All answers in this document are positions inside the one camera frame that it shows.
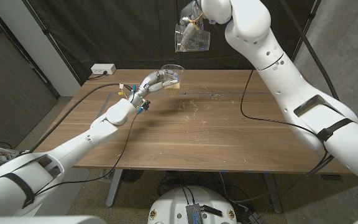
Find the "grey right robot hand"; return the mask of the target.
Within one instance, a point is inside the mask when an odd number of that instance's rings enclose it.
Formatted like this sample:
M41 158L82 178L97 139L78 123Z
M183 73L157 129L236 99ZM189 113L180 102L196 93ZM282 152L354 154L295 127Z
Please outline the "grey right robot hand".
M191 1L180 14L175 26L175 51L200 52L209 50L210 32L204 30L201 1Z

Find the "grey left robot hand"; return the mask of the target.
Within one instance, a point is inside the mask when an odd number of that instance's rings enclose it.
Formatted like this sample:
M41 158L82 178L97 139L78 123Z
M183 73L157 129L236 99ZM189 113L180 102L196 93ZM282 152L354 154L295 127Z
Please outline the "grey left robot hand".
M178 73L173 70L164 69L147 75L134 92L128 97L128 101L138 107L144 98L151 92L161 90L166 86L179 83Z

